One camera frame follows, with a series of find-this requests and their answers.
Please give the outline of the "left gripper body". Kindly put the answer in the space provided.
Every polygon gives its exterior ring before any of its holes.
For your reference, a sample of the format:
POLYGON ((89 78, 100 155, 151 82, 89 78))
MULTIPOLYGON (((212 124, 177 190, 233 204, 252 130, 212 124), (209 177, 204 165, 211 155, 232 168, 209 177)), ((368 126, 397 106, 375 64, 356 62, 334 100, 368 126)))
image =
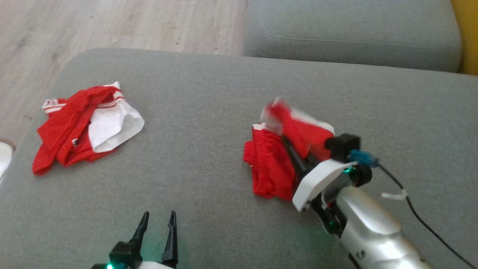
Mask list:
POLYGON ((96 263, 91 269, 177 269, 178 263, 144 261, 139 243, 118 242, 109 254, 108 263, 96 263))

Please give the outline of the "red and white basketball jersey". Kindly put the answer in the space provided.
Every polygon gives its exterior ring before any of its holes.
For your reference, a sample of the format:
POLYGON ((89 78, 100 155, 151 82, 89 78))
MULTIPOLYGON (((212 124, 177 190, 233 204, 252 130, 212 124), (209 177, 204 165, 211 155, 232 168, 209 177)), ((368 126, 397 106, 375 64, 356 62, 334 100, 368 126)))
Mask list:
POLYGON ((54 163, 68 167, 99 160, 145 126, 117 81, 79 90, 68 99, 46 99, 42 109, 47 120, 37 129, 41 146, 31 168, 36 176, 49 172, 54 163))

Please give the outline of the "yellow sofa back cushion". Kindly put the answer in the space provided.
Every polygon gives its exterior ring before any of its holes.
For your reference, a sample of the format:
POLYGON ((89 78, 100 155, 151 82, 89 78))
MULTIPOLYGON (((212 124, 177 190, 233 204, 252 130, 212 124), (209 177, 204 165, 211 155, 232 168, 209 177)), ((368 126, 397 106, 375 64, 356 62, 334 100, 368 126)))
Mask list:
POLYGON ((478 76, 478 0, 451 0, 462 37, 460 72, 478 76))

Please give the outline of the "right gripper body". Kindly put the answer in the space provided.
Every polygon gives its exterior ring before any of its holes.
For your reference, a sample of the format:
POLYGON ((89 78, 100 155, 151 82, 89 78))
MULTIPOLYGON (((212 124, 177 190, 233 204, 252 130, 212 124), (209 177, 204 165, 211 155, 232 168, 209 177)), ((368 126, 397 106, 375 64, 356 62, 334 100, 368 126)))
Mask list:
POLYGON ((343 171, 357 165, 356 161, 342 163, 336 160, 326 160, 319 163, 299 183, 292 198, 292 204, 297 211, 307 210, 310 202, 330 185, 343 171))

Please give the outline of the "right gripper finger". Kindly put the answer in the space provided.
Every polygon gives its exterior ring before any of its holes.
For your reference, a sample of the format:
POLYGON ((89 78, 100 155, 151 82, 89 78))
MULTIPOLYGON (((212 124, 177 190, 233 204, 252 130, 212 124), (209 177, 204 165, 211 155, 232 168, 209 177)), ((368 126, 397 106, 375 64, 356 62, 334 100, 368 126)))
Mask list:
POLYGON ((313 169, 313 160, 310 159, 310 155, 301 157, 299 152, 294 148, 292 142, 286 136, 282 135, 281 139, 294 167, 297 178, 304 178, 313 169))

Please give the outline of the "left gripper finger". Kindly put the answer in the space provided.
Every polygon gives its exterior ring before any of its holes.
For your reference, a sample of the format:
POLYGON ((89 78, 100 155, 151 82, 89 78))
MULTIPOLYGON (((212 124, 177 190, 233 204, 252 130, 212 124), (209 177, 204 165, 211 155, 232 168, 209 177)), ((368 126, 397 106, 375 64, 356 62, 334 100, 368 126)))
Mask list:
POLYGON ((169 233, 161 260, 163 263, 178 263, 177 216, 175 211, 171 211, 168 228, 169 233))
POLYGON ((139 224, 138 224, 138 226, 137 226, 137 228, 136 228, 136 230, 133 234, 133 237, 130 240, 131 242, 142 243, 143 237, 144 237, 145 232, 148 228, 149 217, 150 217, 150 213, 148 211, 146 211, 143 214, 143 216, 142 216, 142 218, 141 218, 141 220, 140 220, 140 222, 139 222, 139 224))

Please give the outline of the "grey sofa chaise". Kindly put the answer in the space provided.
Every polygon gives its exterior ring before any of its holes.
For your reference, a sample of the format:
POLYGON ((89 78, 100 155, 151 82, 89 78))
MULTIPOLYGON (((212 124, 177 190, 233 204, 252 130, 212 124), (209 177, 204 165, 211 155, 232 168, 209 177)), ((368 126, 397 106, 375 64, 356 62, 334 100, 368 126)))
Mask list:
POLYGON ((48 97, 119 81, 144 129, 95 161, 31 172, 41 102, 0 184, 0 269, 90 269, 150 212, 142 245, 159 260, 172 210, 179 268, 354 269, 317 216, 252 191, 244 143, 263 107, 284 98, 362 138, 417 213, 478 266, 478 77, 393 67, 86 51, 48 97))

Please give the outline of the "red shorts with white stripe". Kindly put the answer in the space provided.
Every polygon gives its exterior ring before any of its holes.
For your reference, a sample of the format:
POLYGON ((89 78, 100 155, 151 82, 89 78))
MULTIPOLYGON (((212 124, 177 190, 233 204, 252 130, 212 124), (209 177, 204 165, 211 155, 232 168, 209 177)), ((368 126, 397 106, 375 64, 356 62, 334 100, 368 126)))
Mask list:
POLYGON ((325 141, 334 135, 333 126, 289 106, 284 99, 268 103, 261 123, 252 126, 252 140, 244 145, 243 160, 252 170, 253 192, 266 199, 292 201, 297 174, 282 138, 292 143, 301 159, 312 154, 324 161, 330 158, 325 141))

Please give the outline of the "grey sofa seat cushion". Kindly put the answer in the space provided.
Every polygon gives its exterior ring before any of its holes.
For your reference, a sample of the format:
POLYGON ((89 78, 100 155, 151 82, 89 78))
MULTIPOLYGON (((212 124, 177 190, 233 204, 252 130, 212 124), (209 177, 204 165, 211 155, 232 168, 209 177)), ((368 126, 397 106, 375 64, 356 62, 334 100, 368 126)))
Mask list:
POLYGON ((249 0, 244 56, 457 72, 450 0, 249 0))

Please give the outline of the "white round floor object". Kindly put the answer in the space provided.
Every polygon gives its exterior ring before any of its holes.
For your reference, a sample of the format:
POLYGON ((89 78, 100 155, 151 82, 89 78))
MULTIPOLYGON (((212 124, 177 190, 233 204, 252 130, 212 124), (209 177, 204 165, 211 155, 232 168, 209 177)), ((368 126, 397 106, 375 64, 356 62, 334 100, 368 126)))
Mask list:
POLYGON ((0 138, 0 183, 12 161, 15 150, 16 147, 11 141, 0 138))

